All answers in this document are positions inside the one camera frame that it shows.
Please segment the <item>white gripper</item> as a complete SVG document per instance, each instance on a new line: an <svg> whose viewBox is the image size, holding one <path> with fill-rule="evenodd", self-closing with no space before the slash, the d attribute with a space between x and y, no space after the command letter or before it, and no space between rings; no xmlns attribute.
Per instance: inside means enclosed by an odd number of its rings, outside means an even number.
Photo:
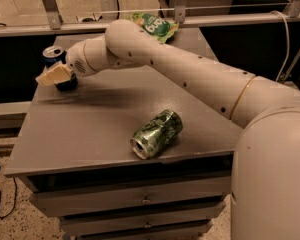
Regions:
<svg viewBox="0 0 300 240"><path fill-rule="evenodd" d="M63 83L71 79L74 72L77 76L87 77L97 71L92 67L92 58L96 54L96 44L92 40L84 40L75 43L67 50L66 65L58 64L42 72L36 82L42 86L50 86Z"/></svg>

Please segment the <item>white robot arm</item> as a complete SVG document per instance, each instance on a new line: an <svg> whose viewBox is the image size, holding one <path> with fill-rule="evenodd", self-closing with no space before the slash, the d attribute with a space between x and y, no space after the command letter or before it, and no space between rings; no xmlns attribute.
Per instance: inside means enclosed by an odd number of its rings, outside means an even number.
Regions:
<svg viewBox="0 0 300 240"><path fill-rule="evenodd" d="M300 240L300 91L159 42L130 20L73 45L41 85L148 65L242 127L231 177L232 240Z"/></svg>

